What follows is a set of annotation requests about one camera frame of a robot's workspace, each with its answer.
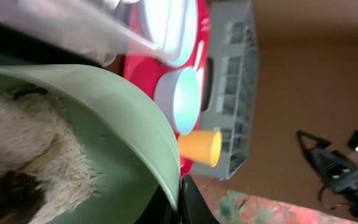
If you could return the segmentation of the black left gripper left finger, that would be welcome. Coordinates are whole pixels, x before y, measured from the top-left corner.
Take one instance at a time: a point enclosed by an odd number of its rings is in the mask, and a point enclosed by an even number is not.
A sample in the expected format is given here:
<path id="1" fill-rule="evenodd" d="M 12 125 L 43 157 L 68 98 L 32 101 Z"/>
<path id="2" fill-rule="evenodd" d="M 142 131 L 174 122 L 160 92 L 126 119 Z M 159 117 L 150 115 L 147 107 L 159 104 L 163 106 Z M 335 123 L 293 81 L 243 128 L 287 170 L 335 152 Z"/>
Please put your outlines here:
<path id="1" fill-rule="evenodd" d="M 177 224 L 177 214 L 165 192 L 158 186 L 145 210 L 134 224 Z"/>

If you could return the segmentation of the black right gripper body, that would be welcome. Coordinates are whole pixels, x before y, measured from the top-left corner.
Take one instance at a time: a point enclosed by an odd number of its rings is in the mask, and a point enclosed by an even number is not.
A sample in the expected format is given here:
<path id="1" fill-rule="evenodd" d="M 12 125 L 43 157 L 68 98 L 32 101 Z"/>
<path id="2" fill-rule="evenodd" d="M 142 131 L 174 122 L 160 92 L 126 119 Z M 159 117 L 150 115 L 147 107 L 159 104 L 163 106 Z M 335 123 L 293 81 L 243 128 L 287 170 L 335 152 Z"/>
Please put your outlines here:
<path id="1" fill-rule="evenodd" d="M 358 218 L 358 167 L 337 151 L 326 151 L 320 147 L 310 150 L 309 162 L 323 183 L 318 192 L 318 201 L 329 210 L 336 210 L 343 205 L 349 207 L 353 217 Z M 323 201 L 323 193 L 329 189 L 346 201 L 328 205 Z"/>

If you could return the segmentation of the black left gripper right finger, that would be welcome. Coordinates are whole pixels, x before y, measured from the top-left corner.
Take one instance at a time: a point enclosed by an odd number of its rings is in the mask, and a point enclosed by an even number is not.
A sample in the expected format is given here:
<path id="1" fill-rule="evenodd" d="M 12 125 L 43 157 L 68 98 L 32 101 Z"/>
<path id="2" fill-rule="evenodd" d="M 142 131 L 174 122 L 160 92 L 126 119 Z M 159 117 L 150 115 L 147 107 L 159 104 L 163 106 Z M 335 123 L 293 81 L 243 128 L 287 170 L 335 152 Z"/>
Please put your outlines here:
<path id="1" fill-rule="evenodd" d="M 219 224 L 191 175 L 181 179 L 181 219 L 183 224 Z"/>

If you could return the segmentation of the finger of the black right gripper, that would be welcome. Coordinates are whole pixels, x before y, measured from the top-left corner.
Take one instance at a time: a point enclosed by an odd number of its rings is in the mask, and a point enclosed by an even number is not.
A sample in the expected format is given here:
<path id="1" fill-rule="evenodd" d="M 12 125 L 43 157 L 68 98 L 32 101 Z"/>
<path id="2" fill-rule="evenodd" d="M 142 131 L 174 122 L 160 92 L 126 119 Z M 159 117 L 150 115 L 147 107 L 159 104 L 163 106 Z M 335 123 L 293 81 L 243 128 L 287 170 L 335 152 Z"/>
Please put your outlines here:
<path id="1" fill-rule="evenodd" d="M 313 161 L 313 159 L 311 157 L 312 149 L 314 149 L 316 147 L 325 149 L 331 145 L 330 141 L 323 139 L 321 137 L 318 137 L 314 134 L 308 133 L 304 130 L 298 130 L 296 132 L 296 139 L 297 139 L 300 149 L 302 151 L 303 157 L 308 162 Z"/>

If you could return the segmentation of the yellow plastic cup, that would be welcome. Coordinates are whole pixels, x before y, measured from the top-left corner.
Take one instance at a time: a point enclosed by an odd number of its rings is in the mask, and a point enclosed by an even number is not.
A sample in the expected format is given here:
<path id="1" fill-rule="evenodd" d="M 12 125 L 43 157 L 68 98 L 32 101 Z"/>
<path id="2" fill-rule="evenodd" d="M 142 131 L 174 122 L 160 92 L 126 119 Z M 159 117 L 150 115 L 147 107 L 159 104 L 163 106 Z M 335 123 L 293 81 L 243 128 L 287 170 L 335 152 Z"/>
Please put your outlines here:
<path id="1" fill-rule="evenodd" d="M 223 143 L 220 131 L 196 130 L 179 135 L 177 141 L 182 157 L 210 167 L 218 163 Z"/>

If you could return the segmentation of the rice and food scraps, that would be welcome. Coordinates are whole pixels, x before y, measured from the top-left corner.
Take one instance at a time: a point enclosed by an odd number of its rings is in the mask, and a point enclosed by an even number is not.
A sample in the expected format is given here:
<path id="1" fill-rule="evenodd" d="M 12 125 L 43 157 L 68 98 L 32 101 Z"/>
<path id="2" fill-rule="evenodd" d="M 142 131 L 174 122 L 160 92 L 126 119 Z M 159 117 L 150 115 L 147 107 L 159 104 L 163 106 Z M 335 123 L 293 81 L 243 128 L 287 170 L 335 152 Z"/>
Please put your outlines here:
<path id="1" fill-rule="evenodd" d="M 0 223 L 48 223 L 96 191 L 61 99 L 0 96 Z"/>

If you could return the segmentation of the green plastic bowl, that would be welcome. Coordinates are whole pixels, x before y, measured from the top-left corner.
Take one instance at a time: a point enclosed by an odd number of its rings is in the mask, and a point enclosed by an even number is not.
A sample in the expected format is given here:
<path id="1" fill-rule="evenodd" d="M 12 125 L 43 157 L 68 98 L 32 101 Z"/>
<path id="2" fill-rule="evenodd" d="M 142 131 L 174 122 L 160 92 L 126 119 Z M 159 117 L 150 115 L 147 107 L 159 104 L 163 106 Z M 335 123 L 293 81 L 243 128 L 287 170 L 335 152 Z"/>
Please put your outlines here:
<path id="1" fill-rule="evenodd" d="M 50 93 L 84 147 L 96 191 L 48 223 L 134 223 L 161 186 L 178 210 L 177 140 L 158 106 L 139 88 L 86 65 L 0 67 L 0 96 Z"/>

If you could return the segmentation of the light blue plastic bowl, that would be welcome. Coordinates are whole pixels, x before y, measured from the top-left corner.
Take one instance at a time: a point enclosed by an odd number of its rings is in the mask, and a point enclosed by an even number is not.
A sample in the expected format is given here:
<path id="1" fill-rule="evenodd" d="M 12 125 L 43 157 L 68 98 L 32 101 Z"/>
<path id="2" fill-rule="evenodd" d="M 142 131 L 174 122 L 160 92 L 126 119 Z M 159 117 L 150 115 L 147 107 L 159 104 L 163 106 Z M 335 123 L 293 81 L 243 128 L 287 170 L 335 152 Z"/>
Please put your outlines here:
<path id="1" fill-rule="evenodd" d="M 192 67 L 167 72 L 158 80 L 154 102 L 179 134 L 189 134 L 198 120 L 201 90 Z"/>

